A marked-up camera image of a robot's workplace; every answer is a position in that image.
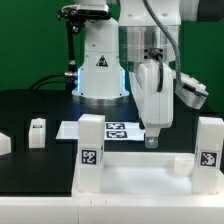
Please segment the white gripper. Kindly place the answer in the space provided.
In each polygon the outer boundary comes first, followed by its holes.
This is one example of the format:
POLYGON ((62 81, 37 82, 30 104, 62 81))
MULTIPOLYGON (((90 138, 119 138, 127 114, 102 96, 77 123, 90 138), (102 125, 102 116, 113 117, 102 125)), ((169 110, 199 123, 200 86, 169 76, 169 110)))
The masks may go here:
POLYGON ((136 73, 130 72, 131 92, 138 114, 145 127, 145 147, 157 148, 162 128, 169 128, 173 121, 173 76, 171 69, 163 65, 163 86, 158 92, 159 63, 149 60, 141 63, 136 73))

